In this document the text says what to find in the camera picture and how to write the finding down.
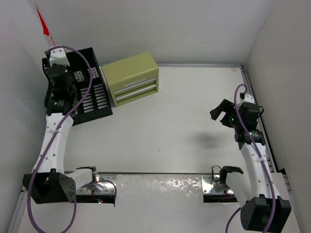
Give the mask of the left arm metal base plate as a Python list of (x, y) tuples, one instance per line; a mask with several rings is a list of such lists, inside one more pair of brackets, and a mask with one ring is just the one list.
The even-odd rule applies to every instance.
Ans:
[(93, 181), (84, 185), (80, 190), (95, 195), (115, 195), (117, 175), (109, 173), (98, 173), (93, 177)]

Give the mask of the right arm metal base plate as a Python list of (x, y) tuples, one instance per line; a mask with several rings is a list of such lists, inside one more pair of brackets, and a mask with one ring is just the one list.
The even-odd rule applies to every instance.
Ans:
[(234, 196), (234, 192), (218, 181), (219, 174), (204, 174), (201, 176), (202, 191), (205, 196)]

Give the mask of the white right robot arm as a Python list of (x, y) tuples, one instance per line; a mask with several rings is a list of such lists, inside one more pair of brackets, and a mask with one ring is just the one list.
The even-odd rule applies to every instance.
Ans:
[(257, 128), (260, 106), (253, 100), (242, 100), (238, 105), (224, 99), (210, 111), (216, 120), (221, 112), (221, 123), (235, 130), (235, 141), (245, 160), (248, 179), (240, 167), (224, 166), (219, 178), (213, 181), (217, 192), (231, 189), (240, 204), (241, 224), (246, 231), (280, 233), (291, 213), (289, 200), (278, 192), (269, 169), (266, 142)]

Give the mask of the olive green drawer cabinet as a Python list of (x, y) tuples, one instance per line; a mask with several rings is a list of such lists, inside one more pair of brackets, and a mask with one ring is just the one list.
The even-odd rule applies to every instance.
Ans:
[(159, 91), (159, 67), (150, 52), (101, 66), (116, 107)]

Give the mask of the red file folder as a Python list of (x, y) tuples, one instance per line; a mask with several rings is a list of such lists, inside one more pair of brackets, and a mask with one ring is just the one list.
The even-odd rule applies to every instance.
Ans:
[(48, 45), (50, 47), (56, 46), (56, 42), (53, 39), (53, 36), (50, 33), (49, 28), (48, 28), (48, 26), (47, 26), (47, 24), (45, 22), (45, 19), (44, 19), (44, 17), (43, 17), (43, 15), (42, 15), (42, 13), (41, 13), (41, 11), (40, 11), (40, 9), (39, 9), (39, 7), (38, 7), (36, 2), (35, 2), (35, 9), (36, 9), (36, 12), (38, 14), (38, 17), (39, 17), (39, 20), (40, 20), (40, 23), (41, 23), (41, 26), (42, 26), (43, 35), (44, 35)]

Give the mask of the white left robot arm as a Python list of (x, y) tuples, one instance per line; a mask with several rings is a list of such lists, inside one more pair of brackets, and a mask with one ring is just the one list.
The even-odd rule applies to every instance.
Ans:
[(46, 112), (46, 129), (38, 160), (23, 185), (37, 204), (72, 202), (76, 191), (93, 181), (93, 168), (81, 167), (66, 174), (64, 158), (73, 126), (77, 91), (69, 66), (53, 64), (46, 69), (51, 97)]

